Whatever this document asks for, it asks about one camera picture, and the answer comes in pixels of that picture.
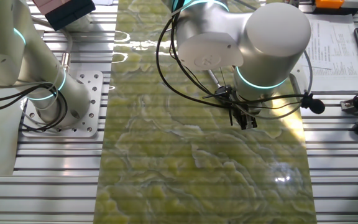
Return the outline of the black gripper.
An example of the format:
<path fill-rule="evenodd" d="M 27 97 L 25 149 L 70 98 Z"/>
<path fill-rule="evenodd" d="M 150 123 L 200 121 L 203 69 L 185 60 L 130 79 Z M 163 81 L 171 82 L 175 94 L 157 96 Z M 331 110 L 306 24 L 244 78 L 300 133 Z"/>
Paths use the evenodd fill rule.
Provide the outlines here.
<path fill-rule="evenodd" d="M 232 104 L 232 110 L 233 116 L 241 129 L 253 129 L 257 127 L 257 122 L 255 119 L 256 114 L 253 111 L 249 111 L 238 104 Z"/>

